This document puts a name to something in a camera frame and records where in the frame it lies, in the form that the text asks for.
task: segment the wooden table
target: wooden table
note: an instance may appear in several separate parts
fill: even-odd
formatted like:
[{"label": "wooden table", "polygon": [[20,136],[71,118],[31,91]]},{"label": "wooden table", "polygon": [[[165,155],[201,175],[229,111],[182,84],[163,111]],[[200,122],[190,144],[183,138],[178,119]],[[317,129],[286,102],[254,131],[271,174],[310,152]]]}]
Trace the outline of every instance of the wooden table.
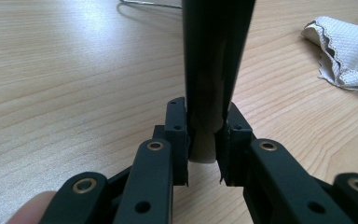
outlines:
[{"label": "wooden table", "polygon": [[[331,183],[358,173],[358,91],[317,78],[320,49],[300,32],[322,15],[358,24],[358,1],[259,0],[233,102],[258,137]],[[131,165],[184,95],[181,22],[178,9],[113,0],[0,1],[0,223],[72,175]],[[216,163],[188,169],[174,223],[251,221]]]}]

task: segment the metal wire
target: metal wire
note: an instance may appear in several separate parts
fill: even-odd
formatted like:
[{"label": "metal wire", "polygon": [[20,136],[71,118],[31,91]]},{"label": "metal wire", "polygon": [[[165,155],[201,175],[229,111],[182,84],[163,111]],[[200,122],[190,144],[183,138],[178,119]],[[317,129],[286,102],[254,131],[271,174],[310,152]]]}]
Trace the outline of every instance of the metal wire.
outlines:
[{"label": "metal wire", "polygon": [[159,4],[159,3],[152,3],[152,2],[142,2],[142,1],[131,1],[131,0],[119,0],[123,4],[133,4],[133,5],[143,5],[143,6],[150,6],[150,7],[170,7],[170,8],[178,8],[181,9],[181,6],[174,6],[174,5],[166,5],[166,4]]}]

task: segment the white cloth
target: white cloth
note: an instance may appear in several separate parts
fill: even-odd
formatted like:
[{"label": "white cloth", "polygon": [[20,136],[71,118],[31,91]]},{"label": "white cloth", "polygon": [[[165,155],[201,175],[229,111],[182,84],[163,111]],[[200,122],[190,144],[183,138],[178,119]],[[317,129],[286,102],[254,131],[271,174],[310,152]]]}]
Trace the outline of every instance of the white cloth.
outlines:
[{"label": "white cloth", "polygon": [[320,77],[358,91],[358,25],[318,17],[301,34],[322,48]]}]

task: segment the wood grain surface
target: wood grain surface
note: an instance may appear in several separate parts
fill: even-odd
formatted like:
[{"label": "wood grain surface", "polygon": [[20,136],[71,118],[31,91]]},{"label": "wood grain surface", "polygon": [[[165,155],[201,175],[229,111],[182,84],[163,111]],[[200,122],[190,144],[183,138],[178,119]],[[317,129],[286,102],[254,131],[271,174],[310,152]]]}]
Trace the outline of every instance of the wood grain surface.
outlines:
[{"label": "wood grain surface", "polygon": [[[300,32],[322,15],[358,24],[358,1],[257,1],[233,102],[331,183],[358,173],[358,91],[317,78],[320,49]],[[73,175],[131,165],[185,94],[181,22],[178,9],[116,0],[0,1],[0,223]],[[188,169],[173,223],[252,222],[217,164]]]}]

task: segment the black tube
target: black tube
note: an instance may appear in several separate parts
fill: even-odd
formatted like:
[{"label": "black tube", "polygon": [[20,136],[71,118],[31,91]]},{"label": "black tube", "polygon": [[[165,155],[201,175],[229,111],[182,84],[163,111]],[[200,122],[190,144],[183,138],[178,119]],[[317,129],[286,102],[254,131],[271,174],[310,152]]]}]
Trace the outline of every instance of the black tube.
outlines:
[{"label": "black tube", "polygon": [[190,160],[215,161],[255,0],[183,0]]}]

